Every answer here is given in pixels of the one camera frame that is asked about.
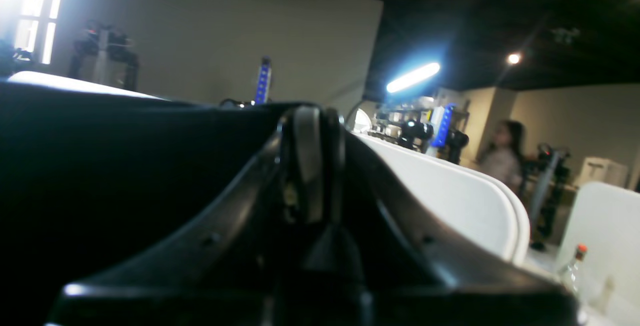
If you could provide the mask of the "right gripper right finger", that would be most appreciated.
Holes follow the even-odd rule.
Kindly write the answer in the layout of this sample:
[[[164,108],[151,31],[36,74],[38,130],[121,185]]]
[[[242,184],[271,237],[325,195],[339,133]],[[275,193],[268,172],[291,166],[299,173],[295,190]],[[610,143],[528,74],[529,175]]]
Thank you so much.
[[[446,226],[390,167],[320,112],[322,326],[575,326],[578,302]]]

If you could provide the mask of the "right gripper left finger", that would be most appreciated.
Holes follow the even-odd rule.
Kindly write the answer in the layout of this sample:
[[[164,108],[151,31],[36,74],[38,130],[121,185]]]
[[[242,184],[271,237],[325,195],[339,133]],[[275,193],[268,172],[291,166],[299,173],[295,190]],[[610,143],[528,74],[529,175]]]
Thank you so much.
[[[155,246],[66,285],[51,326],[274,326],[323,224],[323,112],[288,110],[230,185]]]

